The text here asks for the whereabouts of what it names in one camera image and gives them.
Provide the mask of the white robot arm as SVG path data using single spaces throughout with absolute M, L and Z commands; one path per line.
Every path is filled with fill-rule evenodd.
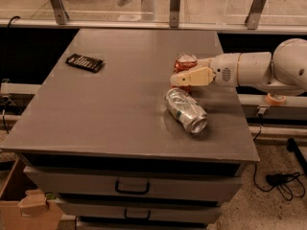
M 200 58 L 189 70 L 170 77 L 173 86 L 253 87 L 265 93 L 296 96 L 307 91 L 307 41 L 291 38 L 274 52 L 230 53 Z

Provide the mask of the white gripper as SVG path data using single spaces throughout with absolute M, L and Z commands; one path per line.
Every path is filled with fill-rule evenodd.
M 219 86 L 237 87 L 239 56 L 239 53 L 234 53 L 221 54 L 214 58 L 199 58 L 198 67 L 173 74 L 170 77 L 171 85 L 207 86 L 214 81 Z

